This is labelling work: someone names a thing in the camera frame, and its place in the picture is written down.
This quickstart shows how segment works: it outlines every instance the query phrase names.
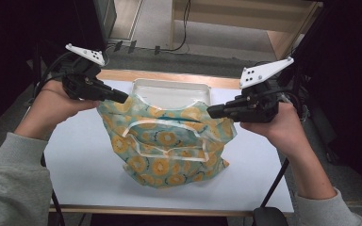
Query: white tabletop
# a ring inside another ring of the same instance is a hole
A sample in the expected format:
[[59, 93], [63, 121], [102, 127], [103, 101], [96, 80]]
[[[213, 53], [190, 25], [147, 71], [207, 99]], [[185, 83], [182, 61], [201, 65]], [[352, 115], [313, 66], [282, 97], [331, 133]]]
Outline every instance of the white tabletop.
[[[131, 82], [105, 81], [129, 93]], [[211, 89], [213, 105], [240, 95], [237, 89]], [[123, 170], [123, 160], [96, 109], [79, 112], [58, 125], [45, 150], [47, 168], [59, 203], [64, 207], [110, 207], [251, 212], [266, 196], [281, 168], [275, 148], [264, 137], [235, 124], [237, 136], [225, 145], [222, 158], [230, 166], [215, 178], [184, 186], [155, 189], [141, 186]], [[283, 179], [268, 206], [292, 213], [288, 187]]]

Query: table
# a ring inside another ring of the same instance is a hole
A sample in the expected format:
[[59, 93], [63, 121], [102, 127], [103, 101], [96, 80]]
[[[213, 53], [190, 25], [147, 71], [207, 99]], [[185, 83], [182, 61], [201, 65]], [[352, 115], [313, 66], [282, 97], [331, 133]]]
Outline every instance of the table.
[[[184, 20], [187, 2], [173, 0], [171, 47], [174, 20]], [[290, 53], [299, 35], [311, 26], [320, 5], [301, 0], [192, 0], [188, 20], [267, 30], [275, 56], [282, 59]]]
[[[195, 83], [204, 80], [212, 87], [212, 104], [240, 94], [240, 90], [235, 89], [238, 79], [134, 71], [102, 71], [98, 77], [125, 92], [131, 90], [130, 81], [135, 78]], [[222, 84], [227, 89], [219, 88]], [[263, 201], [281, 164], [268, 140], [241, 129], [238, 124], [236, 128], [237, 136], [226, 144], [222, 153], [230, 166], [209, 181], [184, 186], [155, 189], [141, 186], [129, 177], [123, 171], [123, 160], [112, 151], [107, 131], [95, 109], [79, 112], [58, 125], [45, 150], [46, 164], [63, 212], [251, 216]], [[268, 206], [284, 213], [293, 212], [284, 179]]]

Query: bag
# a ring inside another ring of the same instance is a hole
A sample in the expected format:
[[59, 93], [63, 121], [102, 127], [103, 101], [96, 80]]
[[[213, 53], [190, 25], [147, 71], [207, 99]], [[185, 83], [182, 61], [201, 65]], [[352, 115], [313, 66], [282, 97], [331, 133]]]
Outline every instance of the bag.
[[124, 170], [144, 186], [180, 186], [210, 179], [229, 164], [221, 158], [234, 122], [211, 119], [196, 101], [179, 109], [149, 105], [137, 94], [124, 104], [104, 101], [98, 112]]

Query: gray sweatshirt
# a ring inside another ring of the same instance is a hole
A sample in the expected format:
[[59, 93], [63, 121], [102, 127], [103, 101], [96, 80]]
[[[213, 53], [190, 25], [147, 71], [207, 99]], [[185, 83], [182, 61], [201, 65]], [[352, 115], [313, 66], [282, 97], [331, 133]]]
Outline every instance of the gray sweatshirt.
[[[47, 141], [8, 133], [0, 148], [0, 225], [47, 225], [52, 184], [49, 171], [41, 166]], [[297, 197], [303, 225], [362, 226], [340, 192], [329, 200]]]

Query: person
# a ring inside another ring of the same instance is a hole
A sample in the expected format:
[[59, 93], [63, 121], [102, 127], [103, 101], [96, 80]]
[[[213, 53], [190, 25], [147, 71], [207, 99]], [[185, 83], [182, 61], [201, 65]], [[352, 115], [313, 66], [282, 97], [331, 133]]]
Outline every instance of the person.
[[[48, 169], [41, 166], [46, 138], [57, 124], [98, 105], [70, 99], [57, 81], [41, 89], [25, 118], [0, 147], [0, 225], [47, 225], [52, 184]], [[270, 123], [242, 122], [240, 126], [266, 137], [289, 159], [303, 225], [362, 226], [362, 217], [352, 213], [332, 187], [292, 105], [280, 103]]]

